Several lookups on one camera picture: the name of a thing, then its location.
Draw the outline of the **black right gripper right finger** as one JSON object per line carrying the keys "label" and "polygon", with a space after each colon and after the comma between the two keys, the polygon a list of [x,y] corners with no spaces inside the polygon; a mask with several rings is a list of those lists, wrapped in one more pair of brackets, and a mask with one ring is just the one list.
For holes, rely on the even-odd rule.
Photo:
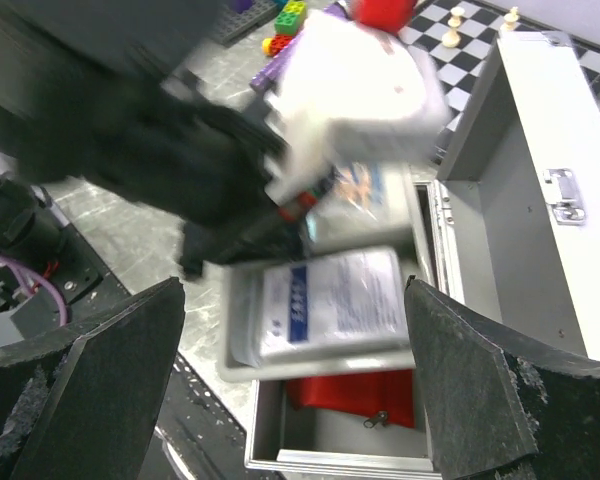
{"label": "black right gripper right finger", "polygon": [[484,317],[415,278],[411,348],[445,479],[600,479],[600,362]]}

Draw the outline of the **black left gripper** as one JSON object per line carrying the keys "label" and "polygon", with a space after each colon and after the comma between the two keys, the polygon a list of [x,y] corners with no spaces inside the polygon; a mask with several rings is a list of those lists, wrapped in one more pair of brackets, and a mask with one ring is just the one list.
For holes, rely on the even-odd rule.
{"label": "black left gripper", "polygon": [[284,141],[261,102],[237,111],[164,82],[216,27],[218,1],[0,1],[0,153],[30,184],[85,179],[183,221],[180,265],[296,260],[265,194]]}

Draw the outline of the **red first aid pouch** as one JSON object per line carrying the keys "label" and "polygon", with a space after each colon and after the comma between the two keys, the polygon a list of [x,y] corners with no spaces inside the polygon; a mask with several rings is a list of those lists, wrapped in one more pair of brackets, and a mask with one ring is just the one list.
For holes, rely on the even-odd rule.
{"label": "red first aid pouch", "polygon": [[364,417],[363,425],[415,428],[413,371],[392,370],[288,380],[296,409],[326,409]]}

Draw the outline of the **grey metal case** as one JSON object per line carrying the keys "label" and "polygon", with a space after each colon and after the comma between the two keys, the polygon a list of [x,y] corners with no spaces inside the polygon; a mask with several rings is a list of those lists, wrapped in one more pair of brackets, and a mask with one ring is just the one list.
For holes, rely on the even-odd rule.
{"label": "grey metal case", "polygon": [[[600,112],[569,37],[509,32],[491,48],[423,219],[433,280],[467,308],[600,362]],[[415,363],[421,432],[292,409],[255,386],[249,468],[358,479],[445,479]]]}

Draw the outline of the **white gauze pad packet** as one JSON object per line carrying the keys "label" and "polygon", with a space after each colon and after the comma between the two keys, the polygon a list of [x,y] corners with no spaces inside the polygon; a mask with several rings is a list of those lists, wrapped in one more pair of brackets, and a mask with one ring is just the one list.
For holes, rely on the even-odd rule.
{"label": "white gauze pad packet", "polygon": [[386,351],[409,342],[391,247],[230,271],[229,349],[261,368]]}

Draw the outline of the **grey plastic tray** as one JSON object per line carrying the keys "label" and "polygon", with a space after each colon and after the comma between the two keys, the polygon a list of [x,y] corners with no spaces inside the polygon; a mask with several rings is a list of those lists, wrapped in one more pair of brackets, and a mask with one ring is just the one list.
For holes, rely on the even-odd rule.
{"label": "grey plastic tray", "polygon": [[414,368],[404,289],[410,275],[434,275],[408,168],[401,179],[415,213],[413,260],[374,246],[294,265],[225,270],[216,363],[224,381]]}

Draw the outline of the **bag of cotton swabs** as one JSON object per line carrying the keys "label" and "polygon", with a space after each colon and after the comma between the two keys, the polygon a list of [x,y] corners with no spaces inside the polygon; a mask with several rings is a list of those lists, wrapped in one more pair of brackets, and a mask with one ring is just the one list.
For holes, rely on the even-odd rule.
{"label": "bag of cotton swabs", "polygon": [[359,162],[335,172],[330,192],[314,207],[311,219],[378,219],[386,216],[385,182],[381,169]]}

